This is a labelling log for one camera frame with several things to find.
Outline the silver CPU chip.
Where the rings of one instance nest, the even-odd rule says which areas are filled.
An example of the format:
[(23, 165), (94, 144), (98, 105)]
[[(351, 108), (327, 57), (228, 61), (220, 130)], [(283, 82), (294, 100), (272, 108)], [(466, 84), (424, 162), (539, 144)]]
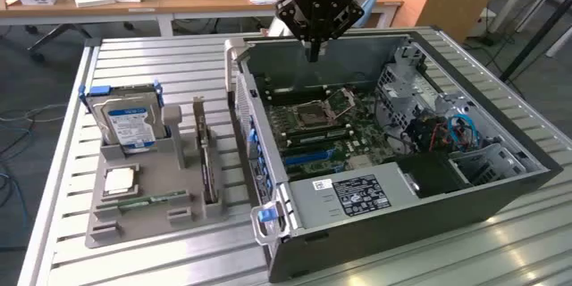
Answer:
[(104, 175), (103, 196), (124, 194), (135, 190), (135, 166), (108, 169)]

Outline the black Nvidia graphics card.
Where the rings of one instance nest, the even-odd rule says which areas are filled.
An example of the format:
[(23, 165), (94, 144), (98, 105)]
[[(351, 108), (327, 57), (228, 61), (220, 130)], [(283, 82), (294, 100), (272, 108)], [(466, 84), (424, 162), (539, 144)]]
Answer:
[(202, 180), (204, 186), (206, 204), (219, 202), (219, 191), (214, 175), (214, 165), (211, 157), (211, 130), (206, 119), (204, 99), (202, 96), (194, 97), (194, 117), (196, 122), (196, 149), (202, 162)]

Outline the black chair base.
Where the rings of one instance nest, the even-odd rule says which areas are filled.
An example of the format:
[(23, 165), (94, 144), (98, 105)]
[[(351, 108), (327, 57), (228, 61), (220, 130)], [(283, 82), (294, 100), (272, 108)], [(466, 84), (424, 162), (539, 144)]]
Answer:
[[(131, 22), (127, 22), (127, 21), (124, 21), (123, 22), (123, 27), (124, 27), (124, 29), (126, 30), (128, 30), (128, 31), (132, 31), (132, 30), (135, 30), (135, 27), (134, 27), (134, 25), (132, 25), (132, 23)], [(24, 30), (26, 30), (26, 32), (28, 33), (28, 34), (31, 34), (31, 35), (36, 35), (36, 34), (39, 34), (39, 29), (36, 28), (36, 26), (34, 26), (34, 25), (26, 25), (24, 26)], [(46, 60), (46, 57), (43, 56), (43, 54), (42, 53), (39, 53), (39, 49), (46, 45), (46, 44), (48, 44), (48, 42), (51, 42), (51, 41), (54, 41), (66, 31), (68, 31), (68, 30), (75, 30), (76, 32), (79, 32), (80, 33), (80, 35), (84, 37), (84, 38), (92, 38), (91, 37), (91, 34), (88, 33), (88, 31), (86, 30), (86, 28), (83, 27), (83, 25), (82, 24), (79, 24), (79, 23), (63, 23), (63, 24), (59, 24), (52, 30), (51, 30), (51, 32), (50, 33), (47, 33), (38, 41), (36, 41), (36, 43), (30, 47), (30, 48), (27, 48), (27, 51), (28, 51), (28, 54), (30, 54), (30, 57), (31, 57), (31, 59), (35, 61), (35, 62), (44, 62), (44, 60)]]

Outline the black open PC case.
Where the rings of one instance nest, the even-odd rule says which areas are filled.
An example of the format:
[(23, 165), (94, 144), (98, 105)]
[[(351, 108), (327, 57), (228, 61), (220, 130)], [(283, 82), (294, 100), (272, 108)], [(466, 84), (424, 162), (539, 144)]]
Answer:
[[(419, 119), (402, 129), (379, 122), (375, 91), (384, 65), (395, 61), (398, 48), (411, 44), (427, 56), (430, 79), (447, 92), (458, 88), (472, 107), (468, 115)], [(332, 40), (316, 62), (308, 62), (304, 46), (292, 37), (232, 38), (224, 49), (235, 130), (243, 138), (240, 157), (256, 194), (251, 222), (272, 282), (299, 281), (311, 273), (491, 219), (563, 172), (558, 160), (522, 128), (523, 123), (530, 123), (547, 129), (546, 122), (442, 31), (362, 30)], [(290, 181), (283, 166), (264, 108), (287, 95), (344, 86), (371, 97), (371, 113), (398, 154), (386, 163), (418, 153), (443, 151), (450, 155), (499, 143), (526, 166), (527, 173), (420, 198), (386, 214), (323, 228), (303, 228), (290, 189), (296, 181)], [(258, 212), (266, 208), (278, 213), (272, 222), (258, 219)]]

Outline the metal disk bay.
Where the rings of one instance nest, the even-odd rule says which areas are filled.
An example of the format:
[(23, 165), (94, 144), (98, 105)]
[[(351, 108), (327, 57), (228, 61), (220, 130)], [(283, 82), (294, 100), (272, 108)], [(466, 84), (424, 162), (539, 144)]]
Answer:
[(466, 181), (478, 186), (527, 173), (527, 168), (499, 143), (470, 152), (450, 153)]

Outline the hard disk in blue carrier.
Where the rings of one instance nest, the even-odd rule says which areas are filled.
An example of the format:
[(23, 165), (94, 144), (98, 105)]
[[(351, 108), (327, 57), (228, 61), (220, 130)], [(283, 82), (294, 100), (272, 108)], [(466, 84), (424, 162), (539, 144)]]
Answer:
[(162, 94), (159, 82), (79, 87), (79, 99), (94, 116), (106, 145), (120, 145), (126, 153), (142, 153), (167, 137)]

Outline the perforated metal drive cage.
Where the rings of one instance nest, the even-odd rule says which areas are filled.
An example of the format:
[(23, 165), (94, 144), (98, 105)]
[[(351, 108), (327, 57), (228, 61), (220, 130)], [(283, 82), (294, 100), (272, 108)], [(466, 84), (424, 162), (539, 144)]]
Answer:
[(395, 61), (384, 65), (375, 91), (375, 114), (383, 125), (406, 129), (419, 119), (470, 114), (470, 98), (458, 88), (447, 92), (430, 79), (426, 58), (411, 44), (398, 48)]

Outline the green motherboard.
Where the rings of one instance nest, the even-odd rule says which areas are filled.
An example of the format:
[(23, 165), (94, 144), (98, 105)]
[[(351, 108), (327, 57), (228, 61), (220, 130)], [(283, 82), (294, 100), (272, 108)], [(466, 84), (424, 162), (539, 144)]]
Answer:
[[(356, 105), (335, 119), (330, 115), (327, 99), (342, 88), (352, 91)], [(283, 98), (270, 101), (264, 108), (282, 161), (288, 156), (303, 155), (328, 149), (336, 150), (335, 155), (328, 161), (316, 161), (291, 166), (283, 165), (291, 182), (380, 165), (388, 161), (394, 161), (398, 156), (387, 141), (384, 128), (378, 124), (375, 115), (371, 113), (374, 104), (371, 97), (360, 96), (356, 88), (352, 86), (342, 88), (287, 95)], [(322, 102), (330, 118), (330, 124), (312, 129), (302, 129), (298, 125), (292, 108), (299, 104), (314, 101)], [(286, 140), (290, 133), (340, 128), (354, 130), (348, 138), (298, 147), (287, 147)]]

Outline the blue expansion slot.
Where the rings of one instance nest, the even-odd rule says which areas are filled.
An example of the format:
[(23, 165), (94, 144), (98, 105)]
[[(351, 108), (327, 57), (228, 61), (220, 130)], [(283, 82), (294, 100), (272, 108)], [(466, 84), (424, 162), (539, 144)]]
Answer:
[(303, 155), (294, 155), (283, 158), (283, 164), (286, 166), (302, 165), (316, 161), (328, 161), (335, 155), (336, 150), (328, 149), (319, 152), (307, 153)]

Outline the metal socket cover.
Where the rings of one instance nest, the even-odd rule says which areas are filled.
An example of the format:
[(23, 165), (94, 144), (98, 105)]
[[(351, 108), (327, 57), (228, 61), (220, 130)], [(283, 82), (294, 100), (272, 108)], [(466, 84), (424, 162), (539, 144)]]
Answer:
[(330, 115), (336, 119), (355, 107), (355, 96), (347, 88), (339, 89), (327, 99)]

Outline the green RAM stick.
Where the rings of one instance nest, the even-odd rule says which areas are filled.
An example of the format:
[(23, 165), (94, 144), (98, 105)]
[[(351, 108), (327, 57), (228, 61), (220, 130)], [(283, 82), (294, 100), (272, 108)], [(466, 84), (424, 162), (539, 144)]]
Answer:
[(148, 205), (155, 204), (155, 203), (167, 202), (170, 200), (174, 200), (179, 197), (184, 197), (187, 195), (188, 195), (188, 191), (180, 190), (180, 191), (168, 192), (166, 194), (159, 194), (159, 195), (154, 195), (154, 196), (140, 196), (136, 198), (130, 198), (130, 199), (124, 199), (124, 200), (116, 200), (116, 201), (106, 202), (106, 203), (98, 205), (96, 209), (103, 210), (106, 208), (112, 208), (112, 207), (119, 207), (120, 209), (136, 208), (140, 206), (148, 206)]

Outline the CPU socket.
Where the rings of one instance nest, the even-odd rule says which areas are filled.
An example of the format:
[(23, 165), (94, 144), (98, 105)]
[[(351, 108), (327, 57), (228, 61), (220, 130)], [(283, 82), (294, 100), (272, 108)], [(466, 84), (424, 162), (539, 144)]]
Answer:
[(292, 111), (302, 129), (312, 129), (330, 124), (330, 118), (320, 101), (299, 104), (292, 108)]

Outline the grey power supply unit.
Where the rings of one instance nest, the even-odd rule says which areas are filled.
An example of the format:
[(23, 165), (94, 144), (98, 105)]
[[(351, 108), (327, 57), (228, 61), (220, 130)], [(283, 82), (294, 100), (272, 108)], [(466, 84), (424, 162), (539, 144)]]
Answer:
[(290, 185), (303, 228), (323, 228), (415, 204), (420, 186), (395, 162)]

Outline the black tripod pole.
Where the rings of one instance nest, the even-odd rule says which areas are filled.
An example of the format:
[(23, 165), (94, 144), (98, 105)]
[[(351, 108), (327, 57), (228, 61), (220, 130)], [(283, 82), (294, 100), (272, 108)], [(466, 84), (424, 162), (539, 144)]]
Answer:
[(535, 50), (536, 46), (540, 44), (542, 40), (550, 33), (550, 31), (554, 28), (554, 25), (559, 22), (560, 18), (564, 16), (570, 8), (572, 7), (572, 0), (564, 0), (562, 4), (558, 6), (555, 12), (552, 13), (548, 20), (542, 25), (540, 29), (538, 30), (536, 34), (531, 38), (530, 42), (522, 49), (520, 53), (518, 54), (516, 58), (508, 65), (507, 69), (502, 73), (499, 80), (502, 82), (507, 82), (511, 75), (515, 73), (516, 69), (519, 68), (520, 64), (524, 62), (524, 59), (528, 57), (531, 52)]

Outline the black plastic shroud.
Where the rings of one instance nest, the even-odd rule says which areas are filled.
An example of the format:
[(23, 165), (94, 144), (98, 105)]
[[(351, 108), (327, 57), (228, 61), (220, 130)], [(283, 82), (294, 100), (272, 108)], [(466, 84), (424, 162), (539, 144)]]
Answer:
[(428, 198), (471, 187), (452, 165), (448, 153), (431, 151), (402, 156), (396, 159), (399, 168), (416, 184), (416, 195)]

